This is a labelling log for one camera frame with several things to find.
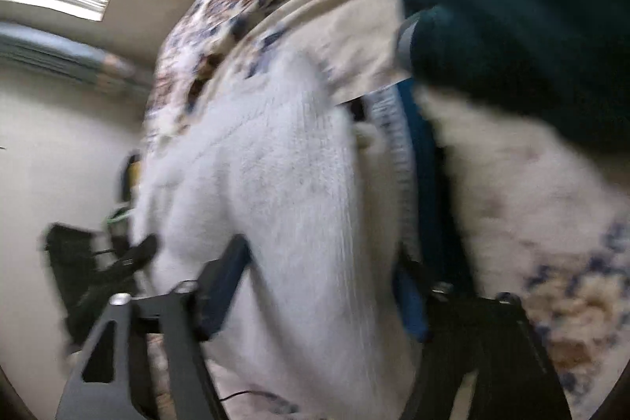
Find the white knit sweater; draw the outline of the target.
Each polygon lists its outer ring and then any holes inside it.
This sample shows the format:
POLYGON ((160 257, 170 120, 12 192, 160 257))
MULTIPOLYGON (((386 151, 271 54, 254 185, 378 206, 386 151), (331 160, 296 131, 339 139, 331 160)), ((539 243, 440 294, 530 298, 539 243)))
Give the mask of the white knit sweater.
POLYGON ((132 239, 157 235, 157 292, 198 276, 234 235, 252 265, 208 358, 311 414, 394 419, 414 379, 391 279, 400 243, 387 140, 330 98, 302 53, 213 100, 148 155, 132 239))

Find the folded dark striped garment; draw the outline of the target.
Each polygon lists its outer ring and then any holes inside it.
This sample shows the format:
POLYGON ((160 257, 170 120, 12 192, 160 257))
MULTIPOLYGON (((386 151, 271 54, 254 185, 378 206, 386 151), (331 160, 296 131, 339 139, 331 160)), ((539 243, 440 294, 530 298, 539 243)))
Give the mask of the folded dark striped garment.
POLYGON ((426 283, 445 283, 457 296, 474 296, 475 278, 455 220, 445 153, 412 86, 407 79, 345 105, 357 122, 380 129, 389 144, 405 258, 420 265, 426 283))

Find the floral bed sheet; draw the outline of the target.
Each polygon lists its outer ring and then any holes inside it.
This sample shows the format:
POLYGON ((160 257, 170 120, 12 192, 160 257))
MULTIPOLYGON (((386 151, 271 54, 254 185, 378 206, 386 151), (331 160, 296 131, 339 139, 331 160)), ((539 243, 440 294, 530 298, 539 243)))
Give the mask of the floral bed sheet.
MULTIPOLYGON (((629 148, 576 145, 538 118, 415 78, 396 53, 404 21, 402 0, 196 0, 159 52, 142 165, 282 51, 305 54, 341 107, 412 80, 445 153, 477 293, 519 298, 570 418, 627 418, 629 148)), ((391 285, 415 378, 427 322, 401 251, 391 285)))

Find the grey-blue left curtain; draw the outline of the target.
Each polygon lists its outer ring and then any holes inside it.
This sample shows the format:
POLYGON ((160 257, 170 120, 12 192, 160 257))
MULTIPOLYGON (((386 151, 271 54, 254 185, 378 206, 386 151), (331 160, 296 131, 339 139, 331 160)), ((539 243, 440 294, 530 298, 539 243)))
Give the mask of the grey-blue left curtain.
POLYGON ((1 23, 1 60, 114 95, 147 95, 153 81, 150 69, 117 54, 13 22, 1 23))

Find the dark teal blanket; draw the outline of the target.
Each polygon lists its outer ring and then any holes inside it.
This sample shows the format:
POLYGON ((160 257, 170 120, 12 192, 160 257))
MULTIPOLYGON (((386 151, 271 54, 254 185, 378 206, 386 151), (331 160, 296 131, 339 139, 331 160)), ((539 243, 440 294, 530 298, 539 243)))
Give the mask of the dark teal blanket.
POLYGON ((629 148, 629 0, 402 0, 409 74, 532 116, 595 151, 629 148))

